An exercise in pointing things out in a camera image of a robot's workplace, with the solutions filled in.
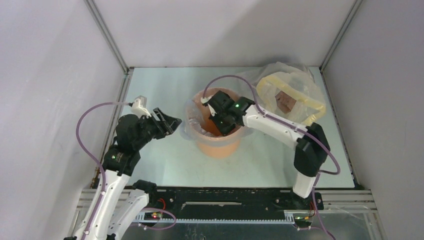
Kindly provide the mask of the blue plastic trash bag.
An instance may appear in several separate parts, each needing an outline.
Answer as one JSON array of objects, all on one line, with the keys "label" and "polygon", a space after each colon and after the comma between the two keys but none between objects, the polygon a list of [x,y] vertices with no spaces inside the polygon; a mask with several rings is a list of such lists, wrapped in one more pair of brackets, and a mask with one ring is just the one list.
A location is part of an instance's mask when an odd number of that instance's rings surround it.
[{"label": "blue plastic trash bag", "polygon": [[253,133],[252,129],[241,126],[229,135],[222,135],[209,119],[210,111],[208,107],[202,106],[201,98],[201,95],[196,95],[184,106],[184,120],[181,127],[184,138],[210,147],[224,147]]}]

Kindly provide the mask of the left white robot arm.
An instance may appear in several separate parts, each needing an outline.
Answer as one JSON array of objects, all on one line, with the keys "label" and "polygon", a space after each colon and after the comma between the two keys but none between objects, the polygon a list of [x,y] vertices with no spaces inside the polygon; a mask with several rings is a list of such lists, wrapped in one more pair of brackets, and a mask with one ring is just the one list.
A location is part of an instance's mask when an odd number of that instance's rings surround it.
[{"label": "left white robot arm", "polygon": [[144,208],[158,202],[155,183],[138,180],[124,206],[116,210],[122,191],[141,159],[140,150],[152,140],[172,135],[182,120],[164,114],[135,110],[118,119],[112,145],[104,155],[101,177],[85,218],[70,240],[119,240]]}]

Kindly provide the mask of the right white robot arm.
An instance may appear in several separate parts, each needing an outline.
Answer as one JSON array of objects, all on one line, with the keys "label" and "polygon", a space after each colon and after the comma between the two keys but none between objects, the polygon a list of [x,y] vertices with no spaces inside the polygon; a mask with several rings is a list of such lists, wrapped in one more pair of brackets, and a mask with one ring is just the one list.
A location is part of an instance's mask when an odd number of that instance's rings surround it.
[{"label": "right white robot arm", "polygon": [[293,149],[296,178],[290,201],[297,209],[304,209],[310,204],[310,194],[317,175],[330,152],[320,125],[314,123],[305,126],[289,122],[274,113],[266,112],[251,99],[240,97],[233,100],[221,90],[201,98],[201,104],[209,109],[209,119],[224,136],[237,127],[246,127],[269,135]]}]

